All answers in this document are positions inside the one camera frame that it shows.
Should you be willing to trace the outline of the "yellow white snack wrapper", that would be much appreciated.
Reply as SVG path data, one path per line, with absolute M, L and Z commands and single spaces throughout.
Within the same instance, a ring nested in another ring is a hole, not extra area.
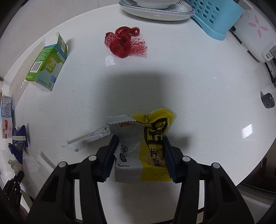
M 174 112 L 164 108 L 149 114 L 106 117 L 111 134 L 119 137 L 114 152 L 116 182 L 171 181 L 163 158 L 162 140 L 174 120 Z

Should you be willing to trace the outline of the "white tissue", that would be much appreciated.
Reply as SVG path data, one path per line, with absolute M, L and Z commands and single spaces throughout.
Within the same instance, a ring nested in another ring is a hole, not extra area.
M 20 164 L 17 160 L 8 160 L 8 164 L 11 169 L 13 169 L 15 175 L 18 175 L 18 173 L 22 171 L 22 164 Z

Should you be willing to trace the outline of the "torn white wrapper strip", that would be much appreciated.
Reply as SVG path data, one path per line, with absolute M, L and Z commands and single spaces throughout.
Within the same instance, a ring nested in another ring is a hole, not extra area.
M 80 137 L 79 139 L 69 143 L 67 146 L 63 146 L 63 148 L 70 149 L 75 152 L 79 152 L 88 143 L 94 142 L 108 135 L 110 135 L 110 128 L 103 127 L 93 133 L 89 133 L 87 135 Z

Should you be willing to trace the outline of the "blue snack wrapper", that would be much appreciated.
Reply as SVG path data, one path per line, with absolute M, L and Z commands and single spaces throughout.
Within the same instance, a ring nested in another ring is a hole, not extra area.
M 8 144 L 8 148 L 15 156 L 19 164 L 23 164 L 23 151 L 28 147 L 28 138 L 26 126 L 22 125 L 20 129 L 13 128 L 12 143 Z

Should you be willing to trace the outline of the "green white carton box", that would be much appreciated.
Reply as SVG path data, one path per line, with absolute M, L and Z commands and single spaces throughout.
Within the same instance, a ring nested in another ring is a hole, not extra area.
M 59 32 L 56 36 L 56 43 L 43 47 L 25 78 L 43 91 L 52 91 L 68 56 L 66 42 Z

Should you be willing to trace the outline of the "blue white milk carton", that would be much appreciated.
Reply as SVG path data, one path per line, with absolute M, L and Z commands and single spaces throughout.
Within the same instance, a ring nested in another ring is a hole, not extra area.
M 11 97 L 2 95 L 1 97 L 1 133 L 3 139 L 12 138 L 13 122 Z

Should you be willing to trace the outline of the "small grey black device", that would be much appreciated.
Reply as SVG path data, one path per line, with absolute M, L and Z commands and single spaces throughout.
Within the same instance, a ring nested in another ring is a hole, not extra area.
M 275 100 L 273 98 L 273 95 L 271 93 L 266 93 L 261 96 L 261 100 L 265 108 L 270 109 L 275 106 Z

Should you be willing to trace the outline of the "red mesh net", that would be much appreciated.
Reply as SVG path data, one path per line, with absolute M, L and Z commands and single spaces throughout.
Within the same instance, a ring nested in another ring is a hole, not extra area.
M 105 34 L 104 44 L 119 58 L 129 55 L 147 56 L 147 45 L 138 27 L 119 27 L 114 33 Z

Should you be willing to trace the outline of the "striped ceramic plate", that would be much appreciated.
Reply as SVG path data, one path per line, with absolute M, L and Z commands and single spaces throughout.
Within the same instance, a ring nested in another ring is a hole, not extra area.
M 166 9 L 150 9 L 140 7 L 135 1 L 119 1 L 119 6 L 128 14 L 164 22 L 177 22 L 191 18 L 195 14 L 194 8 L 186 1 L 179 1 Z

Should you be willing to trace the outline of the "light blue plastic basket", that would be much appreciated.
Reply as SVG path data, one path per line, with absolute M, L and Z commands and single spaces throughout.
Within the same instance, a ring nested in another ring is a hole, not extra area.
M 232 0 L 187 0 L 195 10 L 192 19 L 211 38 L 223 41 L 244 9 Z

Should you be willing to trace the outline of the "white ceramic bowl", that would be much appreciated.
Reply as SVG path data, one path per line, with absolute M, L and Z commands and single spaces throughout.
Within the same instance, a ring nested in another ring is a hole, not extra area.
M 166 9 L 170 5 L 173 5 L 179 0 L 134 0 L 136 4 L 140 7 L 150 8 L 150 9 Z

